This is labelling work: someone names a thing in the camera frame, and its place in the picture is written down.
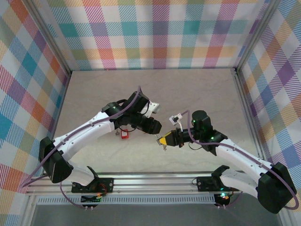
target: metal extrusion bar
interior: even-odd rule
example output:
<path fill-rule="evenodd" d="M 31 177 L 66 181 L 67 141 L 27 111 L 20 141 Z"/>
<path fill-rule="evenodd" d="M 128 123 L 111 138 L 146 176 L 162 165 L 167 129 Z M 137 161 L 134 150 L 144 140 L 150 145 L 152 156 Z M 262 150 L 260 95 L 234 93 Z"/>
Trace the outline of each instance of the metal extrusion bar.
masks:
<path fill-rule="evenodd" d="M 38 9 L 32 2 L 32 0 L 23 0 L 24 5 L 26 6 L 28 12 L 33 17 L 34 22 L 37 24 L 39 31 L 44 36 L 46 43 L 49 45 L 50 49 L 52 50 L 54 56 L 57 58 L 59 64 L 61 65 L 62 69 L 66 74 L 71 76 L 71 69 L 69 68 L 65 57 L 62 55 L 59 47 L 57 46 L 50 30 L 48 29 L 47 24 L 45 24 L 43 18 L 41 17 Z"/>
<path fill-rule="evenodd" d="M 258 40 L 262 36 L 263 32 L 265 31 L 268 23 L 270 22 L 271 18 L 273 17 L 275 11 L 277 10 L 278 5 L 280 4 L 281 0 L 271 0 L 267 9 L 263 13 L 263 16 L 260 20 L 260 22 L 257 25 L 257 29 L 254 32 L 250 43 L 248 43 L 246 50 L 244 51 L 238 66 L 237 70 L 240 71 L 246 64 L 247 60 L 249 59 L 251 53 L 253 52 Z"/>
<path fill-rule="evenodd" d="M 62 98 L 62 101 L 61 101 L 61 107 L 60 107 L 59 110 L 58 110 L 58 116 L 57 116 L 57 119 L 56 119 L 55 124 L 54 124 L 54 127 L 53 127 L 53 131 L 54 131 L 54 132 L 56 131 L 57 124 L 58 124 L 58 121 L 59 121 L 58 119 L 60 118 L 60 115 L 61 115 L 61 112 L 62 112 L 63 104 L 64 104 L 64 101 L 65 101 L 65 97 L 66 97 L 67 90 L 68 90 L 69 83 L 70 83 L 70 79 L 71 79 L 71 74 L 70 74 L 70 76 L 68 76 L 67 79 L 68 79 L 68 80 L 67 80 L 67 82 L 66 82 L 65 92 L 64 92 L 64 94 L 63 94 L 63 98 Z M 51 139 L 53 139 L 54 136 L 55 136 L 55 133 L 54 133 L 54 132 L 52 133 Z"/>
<path fill-rule="evenodd" d="M 118 195 L 167 195 L 167 194 L 219 194 L 216 192 L 198 192 L 192 184 L 196 177 L 210 177 L 211 172 L 194 173 L 152 173 L 152 174 L 101 174 L 99 177 L 114 178 L 113 192 Z M 62 190 L 67 195 L 71 193 L 72 183 L 63 181 Z M 59 184 L 53 184 L 49 178 L 43 178 L 29 185 L 27 195 L 61 195 Z"/>
<path fill-rule="evenodd" d="M 73 195 L 71 200 L 76 204 L 91 204 L 81 202 L 80 195 Z M 70 205 L 62 195 L 41 195 L 37 205 Z M 108 195 L 96 204 L 215 204 L 214 194 L 183 194 L 183 195 Z"/>
<path fill-rule="evenodd" d="M 232 75 L 233 75 L 235 86 L 237 88 L 238 95 L 239 95 L 241 103 L 242 103 L 242 107 L 243 107 L 243 111 L 244 111 L 244 117 L 245 117 L 246 122 L 248 124 L 249 132 L 250 132 L 250 134 L 252 136 L 252 139 L 254 141 L 256 151 L 258 153 L 258 157 L 260 157 L 264 160 L 267 160 L 267 158 L 265 156 L 265 152 L 263 150 L 263 146 L 262 146 L 259 134 L 257 132 L 256 124 L 255 124 L 255 121 L 254 121 L 254 117 L 252 115 L 250 105 L 248 104 L 248 101 L 247 101 L 247 98 L 246 98 L 246 92 L 244 90 L 244 86 L 243 86 L 243 83 L 241 81 L 241 75 L 240 75 L 240 73 L 238 73 L 236 71 L 235 68 L 232 68 L 231 72 L 232 72 Z"/>

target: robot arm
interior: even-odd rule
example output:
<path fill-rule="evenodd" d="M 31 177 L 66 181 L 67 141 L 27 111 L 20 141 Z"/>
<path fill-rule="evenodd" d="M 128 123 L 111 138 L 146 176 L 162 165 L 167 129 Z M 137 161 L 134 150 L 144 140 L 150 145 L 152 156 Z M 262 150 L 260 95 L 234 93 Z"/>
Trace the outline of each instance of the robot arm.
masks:
<path fill-rule="evenodd" d="M 70 159 L 73 155 L 96 138 L 112 132 L 122 125 L 130 124 L 132 128 L 137 128 L 145 133 L 158 134 L 162 126 L 159 121 L 151 117 L 151 114 L 157 113 L 159 109 L 160 105 L 151 102 L 142 92 L 139 94 L 134 92 L 128 100 L 124 99 L 107 104 L 91 120 L 65 135 L 56 137 L 54 141 L 48 137 L 42 139 L 39 161 L 41 162 L 50 151 L 59 146 L 43 164 L 43 168 L 51 181 L 59 183 L 67 179 L 89 187 L 97 181 L 98 176 L 92 168 L 84 169 L 71 162 Z"/>
<path fill-rule="evenodd" d="M 178 114 L 172 116 L 170 121 L 174 125 L 182 126 L 179 123 L 181 118 L 182 115 Z M 172 130 L 158 139 L 158 143 L 182 147 L 184 143 L 199 140 L 206 151 L 230 161 L 243 170 L 244 173 L 240 173 L 228 166 L 219 167 L 212 173 L 214 189 L 222 190 L 225 187 L 239 189 L 256 197 L 261 205 L 272 213 L 278 213 L 293 198 L 288 188 L 274 173 L 279 175 L 295 194 L 297 193 L 283 164 L 278 162 L 273 165 L 238 147 L 227 136 L 213 129 L 206 112 L 194 112 L 191 123 L 193 127 L 189 130 L 182 128 Z"/>

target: red object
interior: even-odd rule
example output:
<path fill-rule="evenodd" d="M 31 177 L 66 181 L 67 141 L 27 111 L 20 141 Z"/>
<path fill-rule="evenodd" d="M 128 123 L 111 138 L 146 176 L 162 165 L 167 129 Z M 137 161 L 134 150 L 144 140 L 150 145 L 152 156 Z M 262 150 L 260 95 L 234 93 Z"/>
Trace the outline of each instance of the red object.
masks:
<path fill-rule="evenodd" d="M 128 139 L 128 130 L 127 129 L 124 129 L 123 131 L 121 131 L 121 139 Z"/>

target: plaid fabric wall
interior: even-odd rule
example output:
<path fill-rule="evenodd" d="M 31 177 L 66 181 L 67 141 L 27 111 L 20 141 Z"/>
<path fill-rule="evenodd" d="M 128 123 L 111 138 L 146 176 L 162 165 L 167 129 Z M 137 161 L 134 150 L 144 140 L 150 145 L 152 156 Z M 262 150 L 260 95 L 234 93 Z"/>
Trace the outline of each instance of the plaid fabric wall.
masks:
<path fill-rule="evenodd" d="M 300 194 L 301 0 L 280 3 L 243 74 L 265 154 L 289 168 Z"/>
<path fill-rule="evenodd" d="M 269 0 L 34 0 L 74 70 L 237 64 Z"/>
<path fill-rule="evenodd" d="M 20 0 L 0 0 L 0 226 L 16 225 L 38 165 L 40 140 L 52 136 L 67 76 Z"/>

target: purple cable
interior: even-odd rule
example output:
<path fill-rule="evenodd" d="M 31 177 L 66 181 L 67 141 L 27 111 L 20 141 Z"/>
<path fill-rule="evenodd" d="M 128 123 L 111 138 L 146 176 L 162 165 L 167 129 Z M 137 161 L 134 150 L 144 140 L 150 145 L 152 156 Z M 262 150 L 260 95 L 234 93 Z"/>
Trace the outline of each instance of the purple cable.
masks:
<path fill-rule="evenodd" d="M 227 207 L 232 206 L 233 204 L 237 203 L 238 200 L 240 199 L 240 197 L 242 196 L 243 192 L 239 193 L 238 197 L 236 200 L 234 200 L 232 203 L 229 203 L 229 205 L 227 205 Z"/>
<path fill-rule="evenodd" d="M 96 120 L 95 122 L 94 122 L 94 124 L 96 124 L 96 123 L 100 123 L 100 122 L 103 122 L 103 121 L 107 121 L 107 120 L 109 120 L 109 119 L 112 119 L 112 118 L 114 118 L 114 117 L 116 117 L 116 116 L 119 116 L 119 115 L 121 115 L 123 112 L 125 112 L 127 109 L 129 109 L 132 105 L 133 105 L 133 103 L 135 102 L 135 100 L 138 98 L 138 95 L 139 95 L 139 93 L 140 93 L 140 91 L 141 91 L 141 87 L 140 86 L 138 86 L 138 90 L 137 90 L 137 93 L 136 93 L 136 95 L 135 95 L 135 97 L 134 97 L 134 99 L 130 102 L 130 104 L 128 105 L 128 106 L 126 106 L 124 109 L 122 109 L 120 112 L 118 112 L 118 113 L 116 113 L 116 114 L 114 114 L 114 115 L 112 115 L 112 116 L 110 116 L 110 117 L 107 117 L 107 118 L 105 118 L 105 119 L 100 119 L 100 120 Z M 77 130 L 75 130 L 74 132 L 72 132 L 71 134 L 69 134 L 68 136 L 66 136 L 65 137 L 65 139 L 64 140 L 68 140 L 69 138 L 71 138 L 72 136 L 74 136 L 75 134 L 77 134 L 78 132 L 80 132 L 80 131 L 82 131 L 82 130 L 84 130 L 84 129 L 86 129 L 86 128 L 88 128 L 88 127 L 90 127 L 91 126 L 91 124 L 88 124 L 88 125 L 85 125 L 85 126 L 83 126 L 83 127 L 80 127 L 80 128 L 78 128 Z M 25 186 L 27 186 L 27 185 L 29 185 L 29 184 L 31 184 L 32 182 L 34 182 L 34 181 L 36 181 L 36 180 L 32 180 L 32 181 L 30 181 L 30 179 L 33 177 L 33 175 L 43 166 L 43 164 L 47 161 L 47 159 L 61 146 L 61 145 L 63 145 L 63 141 L 61 141 L 57 146 L 55 146 L 55 148 L 54 149 L 52 149 L 51 150 L 51 152 L 49 152 L 48 153 L 48 155 L 46 155 L 45 156 L 45 158 L 41 161 L 41 163 L 37 166 L 37 168 L 21 183 L 21 185 L 19 186 L 19 188 L 23 188 L 23 187 L 25 187 Z"/>
<path fill-rule="evenodd" d="M 25 187 L 25 186 L 27 186 L 27 185 L 29 185 L 29 184 L 31 184 L 31 183 L 37 181 L 37 180 L 40 180 L 40 179 L 42 179 L 42 178 L 45 178 L 45 177 L 47 177 L 47 176 L 48 176 L 48 175 L 45 174 L 45 175 L 40 176 L 40 177 L 38 177 L 38 178 L 32 179 L 32 180 L 30 180 L 29 182 L 25 183 L 23 187 Z"/>
<path fill-rule="evenodd" d="M 62 182 L 60 183 L 60 190 L 61 190 L 63 196 L 65 197 L 65 199 L 68 200 L 68 202 L 70 202 L 72 205 L 77 206 L 77 207 L 80 207 L 80 208 L 82 208 L 82 209 L 86 209 L 86 208 L 83 207 L 82 205 L 78 205 L 78 204 L 74 203 L 71 199 L 69 199 L 69 198 L 66 196 L 66 194 L 64 193 L 64 191 L 63 191 L 63 189 L 62 189 Z"/>
<path fill-rule="evenodd" d="M 246 158 L 250 159 L 251 161 L 255 162 L 256 164 L 258 165 L 261 165 L 261 163 L 259 161 L 257 161 L 255 158 L 249 156 L 248 154 L 242 152 L 241 150 L 231 146 L 231 145 L 228 145 L 228 144 L 223 144 L 223 143 L 215 143 L 215 142 L 212 142 L 212 143 L 201 143 L 201 142 L 198 142 L 196 141 L 192 134 L 191 134 L 191 130 L 190 130 L 190 110 L 187 110 L 185 112 L 182 113 L 182 115 L 185 115 L 186 113 L 187 114 L 187 122 L 188 122 L 188 126 L 187 126 L 187 129 L 188 129 L 188 133 L 189 133 L 189 136 L 191 138 L 191 140 L 196 143 L 196 144 L 199 144 L 199 145 L 221 145 L 221 146 L 224 146 L 224 147 L 228 147 L 228 148 L 231 148 L 233 149 L 234 151 L 237 151 L 238 153 L 240 153 L 241 155 L 245 156 Z M 277 174 L 275 173 L 274 171 L 272 171 L 271 169 L 269 169 L 268 167 L 266 167 L 265 165 L 262 165 L 261 167 L 263 167 L 265 170 L 269 171 L 270 173 L 272 173 L 275 177 L 277 177 L 278 180 L 281 181 L 282 184 L 284 184 L 284 186 L 289 190 L 289 192 L 292 194 L 295 202 L 296 202 L 296 205 L 294 207 L 288 207 L 288 206 L 284 206 L 284 208 L 288 209 L 288 210 L 296 210 L 298 209 L 299 207 L 299 201 L 298 201 L 298 198 L 297 196 L 295 195 L 295 193 L 293 192 L 293 190 L 291 189 L 291 187 Z"/>

